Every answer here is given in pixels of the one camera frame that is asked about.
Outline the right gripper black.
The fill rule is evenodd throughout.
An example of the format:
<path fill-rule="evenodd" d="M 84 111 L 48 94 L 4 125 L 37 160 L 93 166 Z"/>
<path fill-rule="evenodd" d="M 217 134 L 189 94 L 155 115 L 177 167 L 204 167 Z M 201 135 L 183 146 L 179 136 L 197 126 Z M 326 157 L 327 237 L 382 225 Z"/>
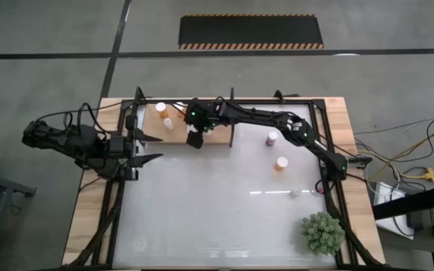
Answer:
<path fill-rule="evenodd" d="M 217 101 L 203 101 L 198 98 L 192 99 L 186 108 L 184 121 L 193 126 L 197 131 L 190 130 L 186 144 L 193 148 L 201 149 L 203 146 L 203 133 L 214 129 L 220 124 L 219 109 L 221 103 Z"/>

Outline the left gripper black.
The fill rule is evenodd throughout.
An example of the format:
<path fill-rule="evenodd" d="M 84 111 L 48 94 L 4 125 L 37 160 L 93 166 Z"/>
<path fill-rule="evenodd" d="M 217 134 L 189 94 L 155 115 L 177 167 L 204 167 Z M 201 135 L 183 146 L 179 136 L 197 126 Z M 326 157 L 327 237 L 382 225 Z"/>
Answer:
<path fill-rule="evenodd" d="M 146 163 L 162 157 L 163 154 L 146 154 L 138 156 L 139 147 L 137 139 L 142 142 L 162 142 L 162 139 L 146 135 L 138 128 L 137 114 L 129 114 L 125 119 L 125 128 L 127 129 L 127 165 L 125 168 L 125 180 L 137 181 L 139 177 L 138 168 L 142 168 Z"/>

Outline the wooden shelf board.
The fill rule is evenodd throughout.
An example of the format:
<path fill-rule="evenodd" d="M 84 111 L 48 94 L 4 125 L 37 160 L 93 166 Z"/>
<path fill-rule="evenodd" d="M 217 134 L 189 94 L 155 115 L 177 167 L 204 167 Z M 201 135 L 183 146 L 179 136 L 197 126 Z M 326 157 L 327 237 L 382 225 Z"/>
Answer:
<path fill-rule="evenodd" d="M 164 125 L 164 119 L 157 112 L 156 105 L 147 104 L 142 121 L 142 131 L 148 136 L 162 139 L 162 143 L 185 144 L 189 129 L 183 117 L 180 117 L 180 113 L 171 105 L 167 105 L 167 114 L 173 125 L 172 130 Z M 203 134 L 204 144 L 229 145 L 230 140 L 230 126 L 217 126 L 211 132 Z"/>

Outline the wooden table board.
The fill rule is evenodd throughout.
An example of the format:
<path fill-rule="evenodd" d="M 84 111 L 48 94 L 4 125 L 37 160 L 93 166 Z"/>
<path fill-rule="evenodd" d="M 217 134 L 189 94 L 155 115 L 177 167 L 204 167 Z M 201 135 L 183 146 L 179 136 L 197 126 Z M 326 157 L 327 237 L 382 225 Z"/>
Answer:
<path fill-rule="evenodd" d="M 316 112 L 319 117 L 317 121 L 319 129 L 324 129 L 324 120 L 327 120 L 331 133 L 328 138 L 339 146 L 338 152 L 356 154 L 357 148 L 344 98 L 316 97 L 315 100 L 326 106 L 324 110 L 320 109 Z M 97 120 L 104 128 L 117 128 L 121 114 L 120 106 L 126 101 L 126 98 L 104 98 L 100 102 L 102 109 L 98 113 Z M 347 179 L 341 182 L 344 198 L 338 199 L 334 191 L 333 200 L 340 207 L 347 209 L 350 227 L 363 246 L 376 260 L 384 263 L 384 252 L 374 222 L 368 185 L 361 180 L 363 174 L 360 170 L 350 168 L 348 173 Z M 83 173 L 81 186 L 83 190 L 78 193 L 76 199 L 69 237 L 62 259 L 63 265 L 75 260 L 91 240 L 99 226 L 100 217 L 107 215 L 109 208 L 114 205 L 119 188 L 118 184 L 106 184 L 102 179 L 97 180 L 96 173 L 91 170 Z"/>

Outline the black hazard-striped floor mat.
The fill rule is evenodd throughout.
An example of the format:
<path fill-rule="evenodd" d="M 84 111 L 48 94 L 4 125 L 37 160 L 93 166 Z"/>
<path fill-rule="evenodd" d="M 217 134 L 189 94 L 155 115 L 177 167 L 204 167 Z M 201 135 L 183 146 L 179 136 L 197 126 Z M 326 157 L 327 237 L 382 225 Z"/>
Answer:
<path fill-rule="evenodd" d="M 185 14 L 180 50 L 321 50 L 314 14 Z"/>

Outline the green artificial plant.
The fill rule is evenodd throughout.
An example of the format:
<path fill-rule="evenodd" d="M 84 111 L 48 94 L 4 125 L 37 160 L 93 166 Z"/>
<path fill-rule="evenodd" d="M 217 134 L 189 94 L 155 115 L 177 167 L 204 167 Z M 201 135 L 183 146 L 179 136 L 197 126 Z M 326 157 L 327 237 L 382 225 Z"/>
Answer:
<path fill-rule="evenodd" d="M 339 220 L 327 212 L 317 212 L 303 218 L 301 234 L 308 250 L 315 255 L 336 255 L 345 237 Z"/>

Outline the white box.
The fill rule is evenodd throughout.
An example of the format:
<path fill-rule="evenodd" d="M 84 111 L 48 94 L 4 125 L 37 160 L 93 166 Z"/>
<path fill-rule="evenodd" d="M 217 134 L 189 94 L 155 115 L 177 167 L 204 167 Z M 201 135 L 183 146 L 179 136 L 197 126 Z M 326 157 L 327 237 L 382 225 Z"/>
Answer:
<path fill-rule="evenodd" d="M 396 189 L 391 185 L 379 182 L 374 194 L 373 206 L 391 201 L 392 199 L 404 198 L 406 192 Z M 407 239 L 414 239 L 414 229 L 408 226 L 407 215 L 395 216 L 376 220 L 376 225 L 381 230 L 395 233 Z"/>

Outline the black table edge frame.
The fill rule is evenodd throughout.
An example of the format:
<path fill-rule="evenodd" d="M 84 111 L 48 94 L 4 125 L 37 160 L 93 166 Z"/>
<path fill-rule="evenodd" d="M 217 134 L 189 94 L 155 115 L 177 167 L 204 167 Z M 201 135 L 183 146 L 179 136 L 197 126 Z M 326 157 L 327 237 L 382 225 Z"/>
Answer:
<path fill-rule="evenodd" d="M 100 108 L 97 110 L 97 121 L 99 124 L 108 129 L 111 133 L 120 135 L 124 131 L 124 121 L 126 117 L 127 109 L 136 109 L 139 105 L 155 104 L 162 101 L 167 104 L 173 104 L 177 102 L 189 103 L 189 98 L 162 98 L 162 99 L 146 99 L 141 102 L 134 102 L 130 98 L 107 98 L 100 102 Z M 330 98 L 237 98 L 234 100 L 238 105 L 247 104 L 263 104 L 263 105 L 294 105 L 305 104 L 309 106 L 310 121 L 312 122 L 314 135 L 318 140 L 325 140 L 325 146 L 331 151 L 335 152 L 337 146 L 333 144 L 332 140 L 332 128 L 329 122 L 326 103 L 330 101 Z M 349 212 L 347 209 L 347 202 L 345 199 L 345 190 L 342 182 L 344 180 L 350 180 L 349 175 L 337 175 L 330 176 L 329 167 L 320 166 L 322 182 L 324 186 L 324 197 L 326 202 L 326 208 L 331 215 L 337 216 L 341 219 L 341 226 L 346 233 L 346 244 L 348 254 L 350 256 L 350 262 L 344 263 L 342 260 L 338 261 L 338 267 L 351 268 L 351 269 L 365 269 L 367 267 L 382 268 L 384 263 L 375 259 L 370 251 L 361 243 L 358 236 L 353 232 L 352 225 L 350 223 Z"/>

